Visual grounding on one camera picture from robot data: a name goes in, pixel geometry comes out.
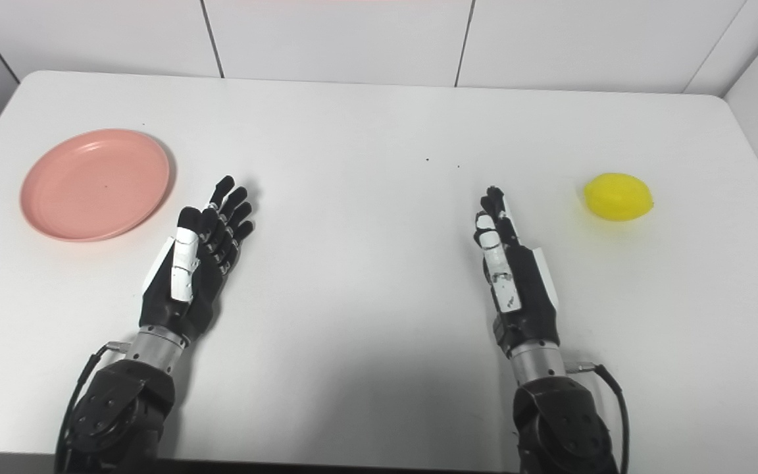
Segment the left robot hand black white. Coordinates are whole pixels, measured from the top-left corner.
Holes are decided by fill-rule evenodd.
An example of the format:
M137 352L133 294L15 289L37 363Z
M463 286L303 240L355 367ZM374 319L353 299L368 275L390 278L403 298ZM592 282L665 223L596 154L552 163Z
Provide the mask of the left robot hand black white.
M184 207L143 286L139 325L195 342L215 317L216 299L255 230L249 191L226 175L207 206Z

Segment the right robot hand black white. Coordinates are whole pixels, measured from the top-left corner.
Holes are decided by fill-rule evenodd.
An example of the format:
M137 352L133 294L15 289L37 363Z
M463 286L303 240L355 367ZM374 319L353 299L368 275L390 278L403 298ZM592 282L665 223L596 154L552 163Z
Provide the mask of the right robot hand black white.
M480 205L473 240L481 249L497 311L493 322L497 347L511 358L526 343L559 344L559 300L542 249L530 249L520 241L502 189L488 187Z

